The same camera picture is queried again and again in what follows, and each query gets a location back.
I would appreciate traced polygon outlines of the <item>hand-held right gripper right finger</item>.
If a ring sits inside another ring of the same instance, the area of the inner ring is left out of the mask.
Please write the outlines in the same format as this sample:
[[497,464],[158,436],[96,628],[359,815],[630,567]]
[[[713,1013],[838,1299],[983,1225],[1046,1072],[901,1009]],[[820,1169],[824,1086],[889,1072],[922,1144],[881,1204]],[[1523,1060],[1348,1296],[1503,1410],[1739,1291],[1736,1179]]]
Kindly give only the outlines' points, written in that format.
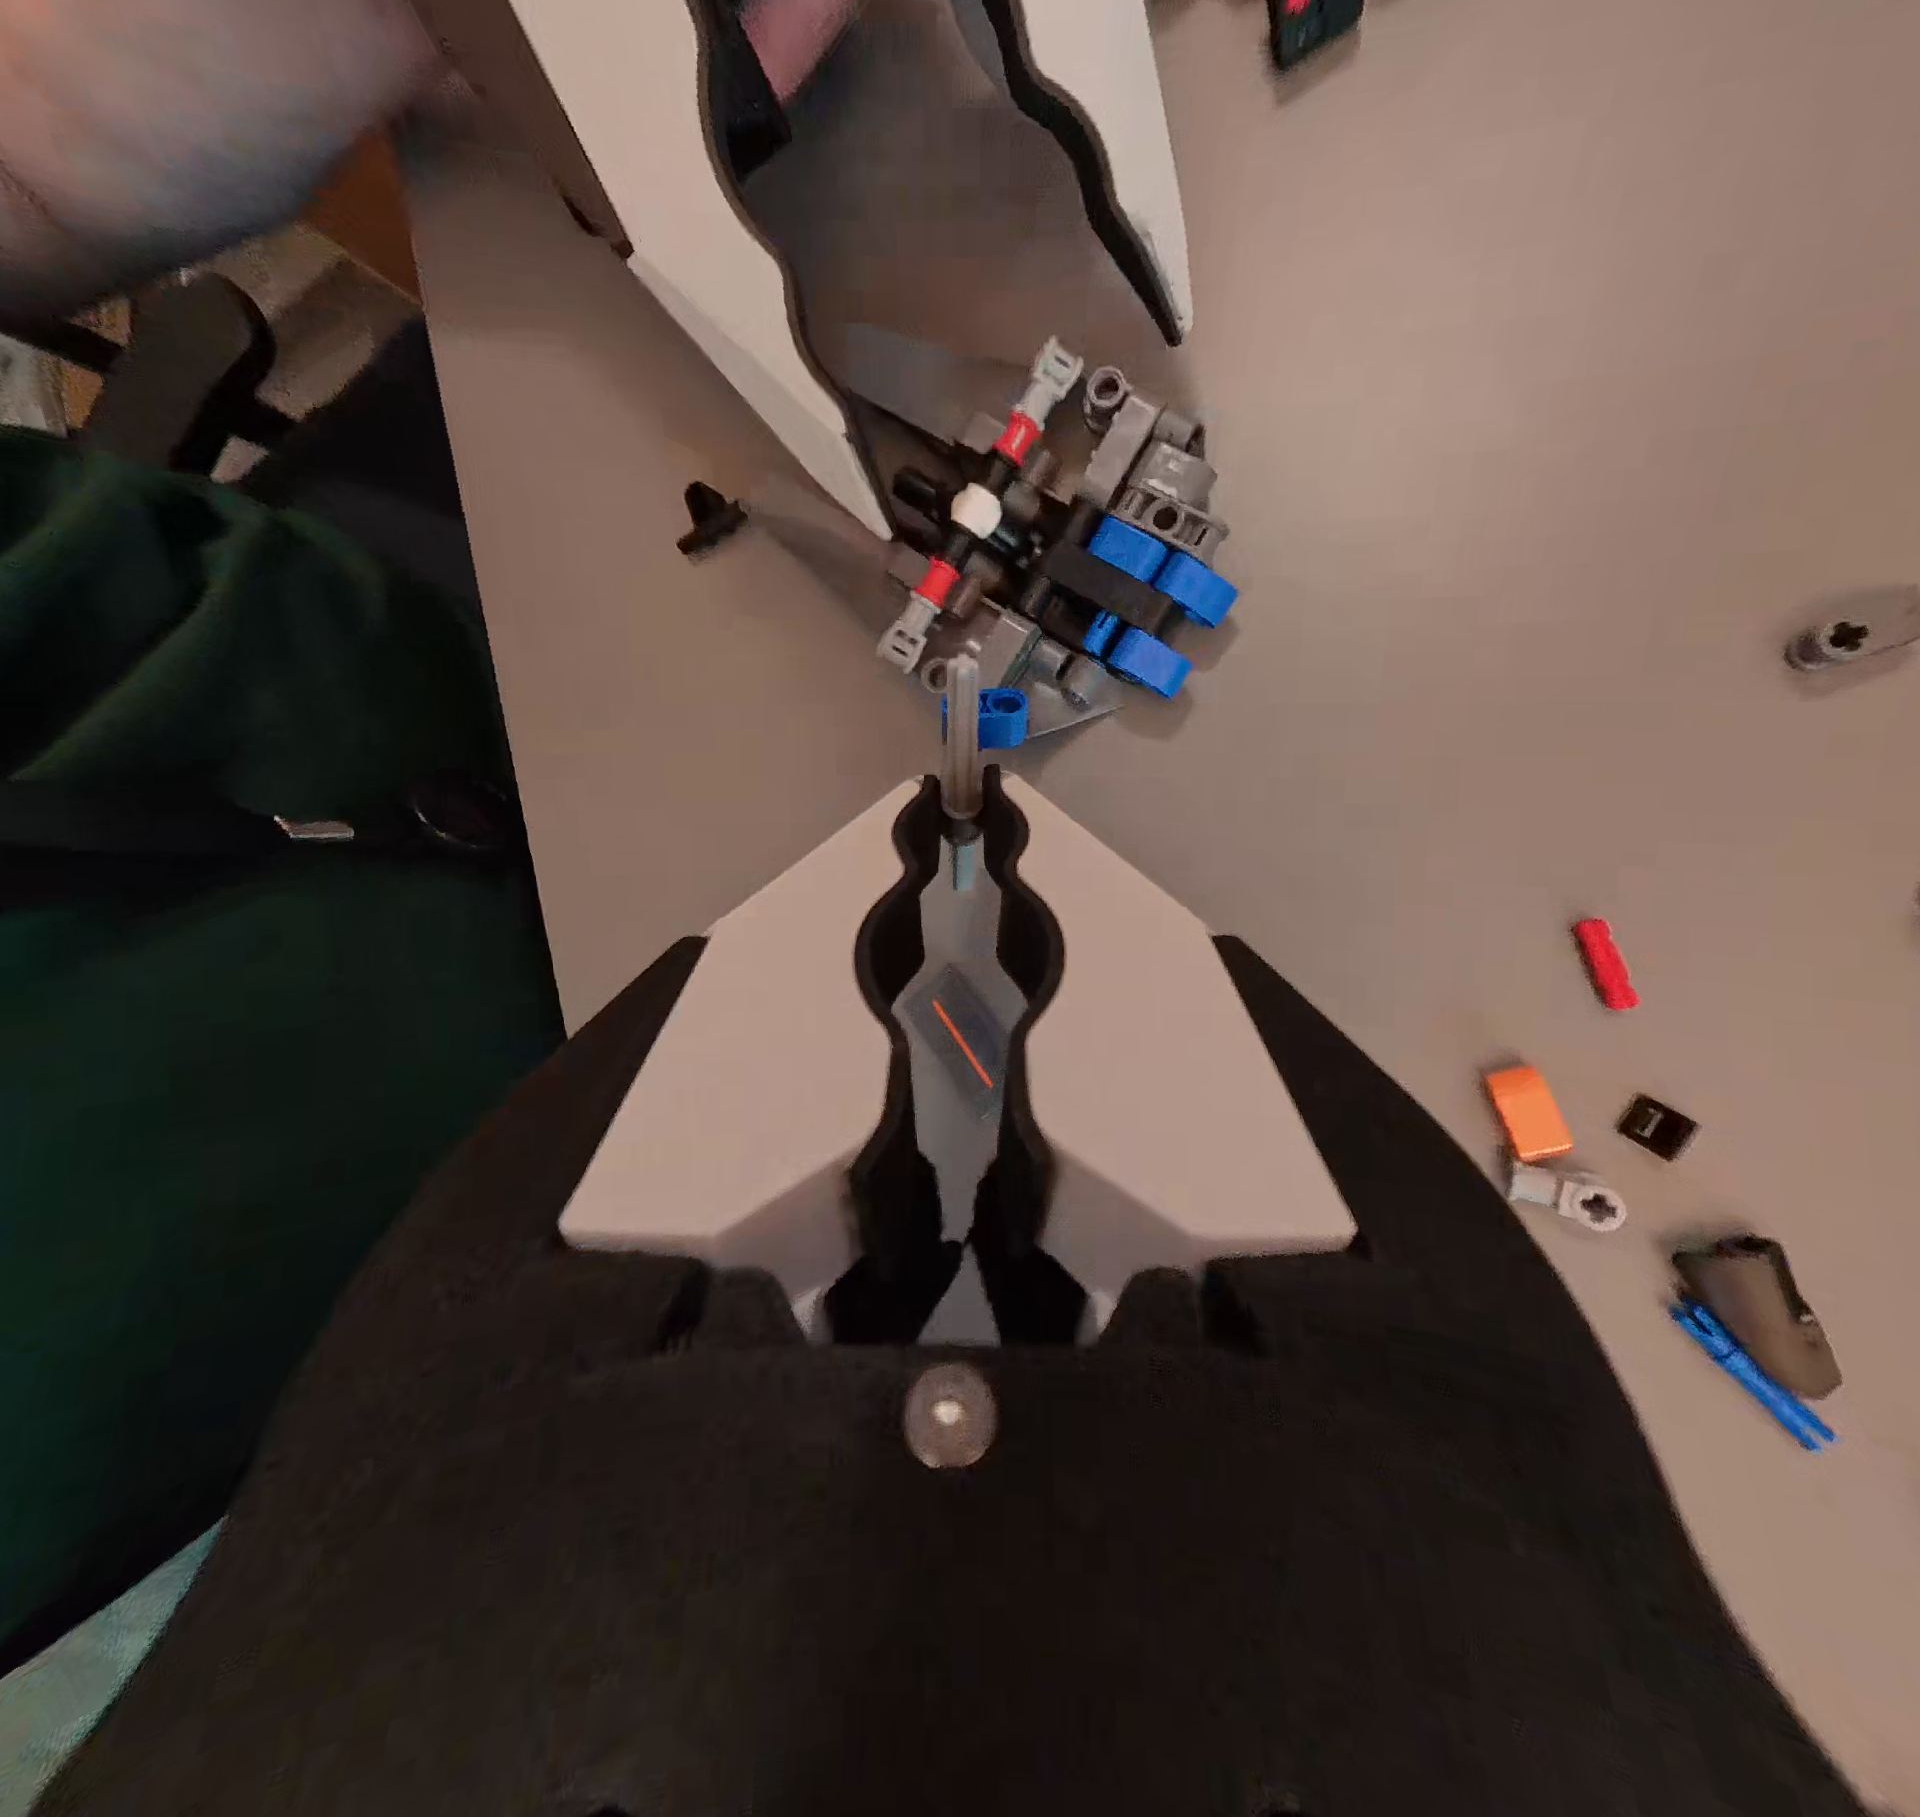
[[983,1174],[1003,1341],[1084,1341],[1151,1270],[1343,1254],[1357,1219],[1208,926],[1035,786],[990,773],[995,960],[1022,997]]

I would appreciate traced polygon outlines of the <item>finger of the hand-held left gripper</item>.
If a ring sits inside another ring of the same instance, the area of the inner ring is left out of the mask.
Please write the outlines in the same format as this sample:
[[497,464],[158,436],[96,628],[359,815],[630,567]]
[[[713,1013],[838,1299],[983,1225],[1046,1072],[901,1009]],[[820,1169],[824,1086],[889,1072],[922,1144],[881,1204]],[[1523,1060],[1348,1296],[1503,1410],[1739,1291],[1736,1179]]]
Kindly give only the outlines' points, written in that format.
[[626,267],[788,454],[876,538],[894,536],[844,395],[746,207],[708,105],[697,0],[507,0],[629,243]]
[[1182,346],[1188,224],[1145,0],[971,3],[1006,95],[1069,155],[1096,237]]

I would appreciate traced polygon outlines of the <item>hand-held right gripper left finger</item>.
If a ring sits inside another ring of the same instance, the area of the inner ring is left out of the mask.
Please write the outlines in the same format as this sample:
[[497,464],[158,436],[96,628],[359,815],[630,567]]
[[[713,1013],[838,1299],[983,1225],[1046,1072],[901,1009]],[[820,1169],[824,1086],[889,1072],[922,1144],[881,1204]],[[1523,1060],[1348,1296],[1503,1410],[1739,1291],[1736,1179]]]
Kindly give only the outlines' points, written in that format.
[[903,783],[718,920],[559,1216],[585,1254],[776,1277],[841,1344],[913,1344],[962,1243],[919,1148],[901,997],[939,782]]

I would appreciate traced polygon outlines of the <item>grey winged brick assembly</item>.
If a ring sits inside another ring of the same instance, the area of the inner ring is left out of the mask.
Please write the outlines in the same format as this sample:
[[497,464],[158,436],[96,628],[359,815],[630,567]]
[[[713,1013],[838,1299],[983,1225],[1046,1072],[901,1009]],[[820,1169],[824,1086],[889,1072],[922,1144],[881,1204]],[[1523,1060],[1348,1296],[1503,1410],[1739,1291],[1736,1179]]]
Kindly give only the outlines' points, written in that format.
[[1204,422],[1055,337],[1026,367],[963,364],[866,325],[848,346],[856,402],[927,456],[891,483],[901,605],[887,628],[909,599],[940,610],[906,676],[939,695],[971,652],[984,682],[1026,693],[1033,737],[1110,717],[1127,693],[1176,702],[1183,639],[1237,604]]

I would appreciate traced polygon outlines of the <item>person's left forearm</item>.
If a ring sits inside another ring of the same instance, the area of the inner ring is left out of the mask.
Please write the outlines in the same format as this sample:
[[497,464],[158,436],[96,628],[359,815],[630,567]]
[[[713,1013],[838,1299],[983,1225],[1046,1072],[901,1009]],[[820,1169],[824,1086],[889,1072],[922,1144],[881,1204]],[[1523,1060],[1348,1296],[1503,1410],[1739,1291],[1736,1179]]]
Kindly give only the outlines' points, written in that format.
[[274,230],[429,92],[408,0],[3,0],[3,317]]

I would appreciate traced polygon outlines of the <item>grey tile with orange stripe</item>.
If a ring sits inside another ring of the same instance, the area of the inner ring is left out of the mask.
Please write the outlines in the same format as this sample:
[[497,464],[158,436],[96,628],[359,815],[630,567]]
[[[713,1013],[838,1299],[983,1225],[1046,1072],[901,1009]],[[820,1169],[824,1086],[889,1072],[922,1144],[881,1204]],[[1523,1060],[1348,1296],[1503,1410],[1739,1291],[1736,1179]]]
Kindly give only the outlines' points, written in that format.
[[988,1001],[970,965],[925,968],[894,1003],[931,1088],[986,1117],[1001,1102],[1008,1020]]

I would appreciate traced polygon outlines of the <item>orange small brick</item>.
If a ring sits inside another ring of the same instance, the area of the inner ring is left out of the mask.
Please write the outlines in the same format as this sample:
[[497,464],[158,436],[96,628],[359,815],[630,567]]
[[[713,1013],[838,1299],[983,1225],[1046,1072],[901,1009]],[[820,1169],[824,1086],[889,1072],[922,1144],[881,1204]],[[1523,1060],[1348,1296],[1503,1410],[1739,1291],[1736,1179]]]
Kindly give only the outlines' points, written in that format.
[[1574,1137],[1546,1076],[1528,1061],[1485,1069],[1483,1088],[1505,1145],[1521,1165],[1571,1158]]

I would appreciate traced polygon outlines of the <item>dark curved wedge brick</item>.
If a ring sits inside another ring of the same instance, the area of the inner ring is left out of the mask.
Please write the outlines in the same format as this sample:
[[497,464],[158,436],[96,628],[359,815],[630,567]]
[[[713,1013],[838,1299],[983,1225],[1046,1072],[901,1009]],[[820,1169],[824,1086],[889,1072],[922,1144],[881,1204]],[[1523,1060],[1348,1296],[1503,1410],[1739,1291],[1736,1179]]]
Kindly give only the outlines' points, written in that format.
[[1806,1403],[1841,1389],[1836,1353],[1779,1239],[1751,1232],[1692,1239],[1673,1247],[1671,1264],[1681,1293],[1780,1389]]

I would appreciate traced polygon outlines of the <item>blue pin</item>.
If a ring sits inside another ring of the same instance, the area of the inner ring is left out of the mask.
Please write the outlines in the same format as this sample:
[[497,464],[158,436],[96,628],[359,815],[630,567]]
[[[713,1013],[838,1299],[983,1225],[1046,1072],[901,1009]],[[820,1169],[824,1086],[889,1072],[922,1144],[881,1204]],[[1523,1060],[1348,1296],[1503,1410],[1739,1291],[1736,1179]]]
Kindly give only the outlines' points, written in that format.
[[1799,1449],[1821,1455],[1836,1444],[1836,1433],[1812,1405],[1774,1381],[1702,1304],[1690,1299],[1673,1299],[1667,1304],[1667,1314],[1707,1361],[1736,1383]]

